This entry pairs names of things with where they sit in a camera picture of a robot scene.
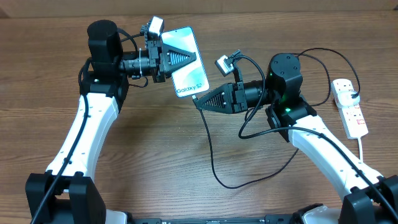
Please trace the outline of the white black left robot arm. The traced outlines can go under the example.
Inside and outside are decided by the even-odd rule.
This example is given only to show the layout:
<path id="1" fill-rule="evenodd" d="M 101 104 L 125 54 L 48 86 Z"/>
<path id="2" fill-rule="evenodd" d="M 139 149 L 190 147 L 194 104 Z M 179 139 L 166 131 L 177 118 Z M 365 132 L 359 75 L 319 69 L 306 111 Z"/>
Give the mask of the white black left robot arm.
<path id="1" fill-rule="evenodd" d="M 206 90 L 195 34 L 190 26 L 166 31 L 153 17 L 140 30 L 145 47 L 123 50 L 133 35 L 113 21 L 88 26 L 90 57 L 78 74 L 80 99 L 73 124 L 54 160 L 42 174 L 32 173 L 25 193 L 32 223 L 132 223 L 128 212 L 106 207 L 95 185 L 104 140 L 121 112 L 130 87 L 140 78 L 162 83 L 171 78 L 177 96 Z"/>

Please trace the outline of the blue Galaxy smartphone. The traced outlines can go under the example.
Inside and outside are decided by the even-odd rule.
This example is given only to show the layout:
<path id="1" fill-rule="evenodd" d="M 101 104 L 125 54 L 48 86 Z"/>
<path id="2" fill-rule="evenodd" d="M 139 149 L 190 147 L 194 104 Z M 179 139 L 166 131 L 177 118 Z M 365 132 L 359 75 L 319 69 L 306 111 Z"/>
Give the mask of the blue Galaxy smartphone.
<path id="1" fill-rule="evenodd" d="M 195 52 L 197 59 L 189 65 L 168 74 L 172 77 L 175 94 L 179 98 L 207 91 L 210 87 L 193 28 L 190 26 L 164 32 L 162 43 Z"/>

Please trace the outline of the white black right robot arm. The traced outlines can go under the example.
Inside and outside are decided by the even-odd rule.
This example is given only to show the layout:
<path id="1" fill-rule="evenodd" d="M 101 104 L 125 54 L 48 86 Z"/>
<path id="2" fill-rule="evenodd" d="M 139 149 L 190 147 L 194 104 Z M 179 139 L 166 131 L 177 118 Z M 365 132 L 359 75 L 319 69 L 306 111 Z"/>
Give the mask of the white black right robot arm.
<path id="1" fill-rule="evenodd" d="M 315 203 L 297 210 L 291 223 L 396 223 L 397 177 L 384 177 L 356 157 L 326 127 L 300 91 L 300 60 L 290 53 L 276 54 L 258 81 L 244 82 L 237 65 L 241 52 L 222 56 L 216 66 L 235 81 L 225 83 L 201 98 L 198 111 L 256 114 L 265 108 L 270 131 L 279 133 L 301 150 L 330 181 L 342 206 Z"/>

